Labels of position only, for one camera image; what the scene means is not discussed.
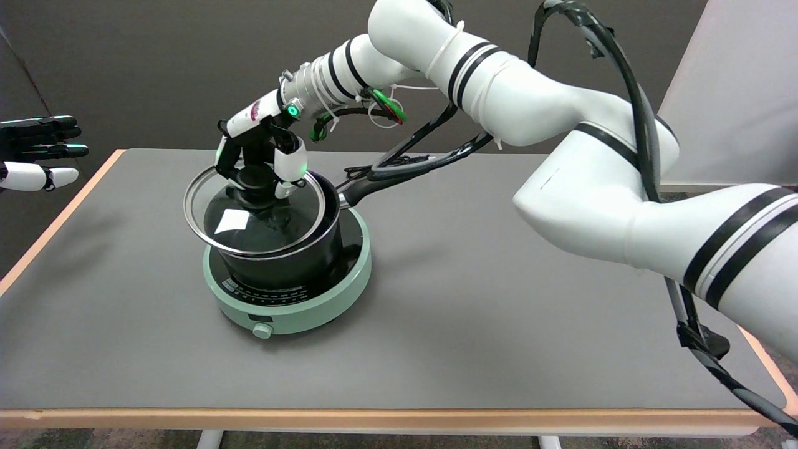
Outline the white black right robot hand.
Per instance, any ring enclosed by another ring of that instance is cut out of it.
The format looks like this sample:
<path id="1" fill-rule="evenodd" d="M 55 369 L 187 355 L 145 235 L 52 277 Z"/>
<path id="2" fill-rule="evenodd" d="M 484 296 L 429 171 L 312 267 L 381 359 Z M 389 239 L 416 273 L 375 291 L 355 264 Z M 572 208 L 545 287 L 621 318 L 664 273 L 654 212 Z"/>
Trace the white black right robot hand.
<path id="1" fill-rule="evenodd" d="M 297 104 L 284 105 L 276 89 L 218 122 L 214 167 L 231 187 L 231 199 L 245 210 L 270 208 L 303 185 L 307 148 L 290 131 L 300 113 Z"/>

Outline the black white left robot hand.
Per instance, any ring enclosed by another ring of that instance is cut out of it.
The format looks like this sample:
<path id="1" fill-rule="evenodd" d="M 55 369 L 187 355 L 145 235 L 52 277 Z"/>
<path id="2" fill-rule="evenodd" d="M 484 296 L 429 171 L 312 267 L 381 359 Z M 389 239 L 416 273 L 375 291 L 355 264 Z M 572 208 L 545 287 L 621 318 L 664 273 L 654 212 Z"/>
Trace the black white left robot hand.
<path id="1" fill-rule="evenodd" d="M 3 120 L 2 190 L 52 191 L 77 181 L 77 168 L 41 162 L 87 156 L 87 145 L 69 142 L 81 135 L 77 119 L 71 115 Z"/>

